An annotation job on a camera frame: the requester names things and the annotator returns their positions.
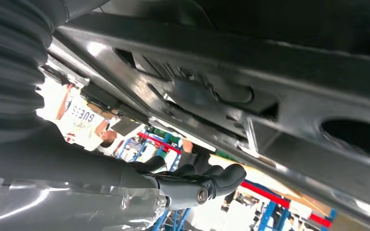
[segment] dark-haired person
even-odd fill
[[[68,143],[78,144],[88,151],[110,147],[117,133],[107,130],[109,124],[101,115],[89,108],[79,96],[68,102],[73,85],[67,85],[66,94],[54,122]]]

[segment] bolt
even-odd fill
[[[206,188],[201,188],[198,191],[197,202],[201,205],[208,200],[208,190]]]

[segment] white t-shirt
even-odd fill
[[[93,151],[103,140],[95,134],[104,118],[92,111],[81,97],[75,97],[60,120],[52,120],[68,143]]]

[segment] car underbody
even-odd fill
[[[370,1],[112,0],[59,27],[42,70],[370,227]]]

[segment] man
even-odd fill
[[[209,164],[210,153],[205,148],[194,146],[194,144],[187,140],[181,139],[182,149],[181,158],[179,159],[178,167],[186,164],[191,164],[197,174],[203,174],[211,165]]]
[[[108,121],[89,108],[81,97],[68,98],[73,84],[67,85],[66,94],[60,105],[56,120],[52,120],[68,143],[83,146],[88,151],[110,147],[117,138],[117,133],[107,130]]]

